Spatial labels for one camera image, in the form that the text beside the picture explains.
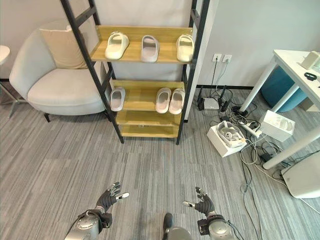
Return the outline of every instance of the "wooden shelf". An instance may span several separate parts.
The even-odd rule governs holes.
[[[181,114],[170,112],[161,114],[156,111],[120,111],[116,116],[119,125],[171,126],[179,127]]]
[[[192,35],[191,27],[145,27],[145,26],[96,26],[99,42],[91,52],[93,61],[142,62],[141,44],[144,35],[154,36],[159,41],[159,55],[156,63],[188,64],[177,59],[176,41],[182,34]],[[121,32],[129,38],[129,46],[118,60],[105,57],[108,38],[112,32]]]
[[[114,87],[124,87],[123,110],[156,111],[157,92],[161,88],[184,89],[181,81],[112,80]]]
[[[124,125],[121,130],[125,137],[176,138],[178,126],[133,126]]]

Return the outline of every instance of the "robotic arm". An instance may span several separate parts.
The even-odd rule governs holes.
[[[202,188],[196,187],[195,190],[201,201],[199,203],[183,201],[183,205],[205,214],[206,218],[197,222],[200,235],[209,235],[212,240],[235,240],[236,238],[231,235],[233,224],[216,213],[212,200]]]
[[[97,240],[102,229],[109,228],[112,224],[112,214],[107,213],[108,209],[129,196],[128,192],[118,194],[120,188],[120,182],[115,182],[100,196],[94,209],[80,214],[70,227],[65,240]]]

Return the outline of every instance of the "beige pillow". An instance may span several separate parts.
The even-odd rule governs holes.
[[[87,64],[80,51],[72,29],[40,29],[58,69],[86,69]]]

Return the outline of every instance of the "black glove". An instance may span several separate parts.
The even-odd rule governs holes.
[[[116,195],[120,192],[120,182],[115,182],[108,188],[96,202],[96,207],[104,209],[104,212],[107,212],[111,205],[115,204],[118,200],[124,199],[129,196],[128,192],[125,192],[120,195]]]
[[[205,191],[202,188],[196,186],[195,190],[198,193],[197,196],[199,199],[201,199],[201,201],[199,203],[194,203],[191,201],[183,201],[183,205],[194,208],[200,213],[205,214],[205,216],[207,217],[209,213],[215,211],[214,204],[211,201],[210,197],[207,195],[207,193],[205,193]]]

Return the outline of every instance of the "shoe rack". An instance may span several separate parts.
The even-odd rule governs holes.
[[[123,137],[151,137],[151,138],[176,138],[176,144],[180,143],[184,118],[190,97],[190,90],[193,82],[197,58],[201,46],[202,35],[206,23],[206,17],[210,0],[203,0],[200,15],[196,11],[197,0],[192,0],[189,27],[150,27],[150,26],[108,26],[101,25],[97,14],[94,0],[88,0],[90,8],[74,17],[69,0],[60,0],[68,18],[74,36],[77,40],[83,58],[92,75],[92,79],[100,93],[102,102],[106,109],[108,119],[111,120],[115,131],[121,141]],[[93,16],[96,24],[96,31],[99,42],[91,53],[88,52],[81,37],[79,26],[89,17]],[[194,53],[191,62],[181,62],[177,59],[177,39],[182,34],[193,33],[193,26],[197,28],[196,39],[194,42]],[[142,62],[141,61],[141,41],[144,35],[154,36],[160,45],[159,54],[155,63],[146,64],[181,64],[181,81],[139,81],[116,79],[111,60],[105,57],[108,38],[112,32],[121,32],[128,36],[129,46],[120,59],[112,60],[117,62]],[[94,69],[94,62],[105,61],[108,65],[106,78],[100,83]],[[187,65],[190,71],[187,77]],[[108,87],[124,87],[125,99],[123,109],[113,112],[105,96]],[[169,112],[161,114],[156,112],[156,96],[160,88],[184,89],[184,105],[182,112],[173,115]]]

